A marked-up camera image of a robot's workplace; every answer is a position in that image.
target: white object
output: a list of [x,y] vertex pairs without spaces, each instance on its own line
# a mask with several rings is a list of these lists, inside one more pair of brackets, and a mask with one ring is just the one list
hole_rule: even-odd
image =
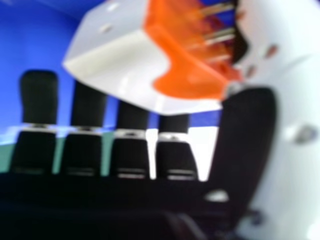
[[90,10],[64,67],[83,84],[162,115],[221,109],[214,99],[175,98],[154,89],[171,63],[144,30],[148,5],[149,0],[111,0]]
[[[269,87],[277,103],[271,154],[249,208],[265,221],[242,219],[237,232],[255,240],[314,240],[320,219],[320,5],[316,0],[241,1],[239,27],[249,52],[239,62],[251,87]],[[269,46],[277,52],[266,57]]]

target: orange plastic part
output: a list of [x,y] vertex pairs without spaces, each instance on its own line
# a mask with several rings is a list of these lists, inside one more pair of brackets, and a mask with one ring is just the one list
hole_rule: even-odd
[[240,79],[221,43],[207,45],[213,27],[201,14],[198,0],[150,0],[144,30],[162,48],[170,70],[156,79],[157,91],[182,99],[221,99],[229,80]]

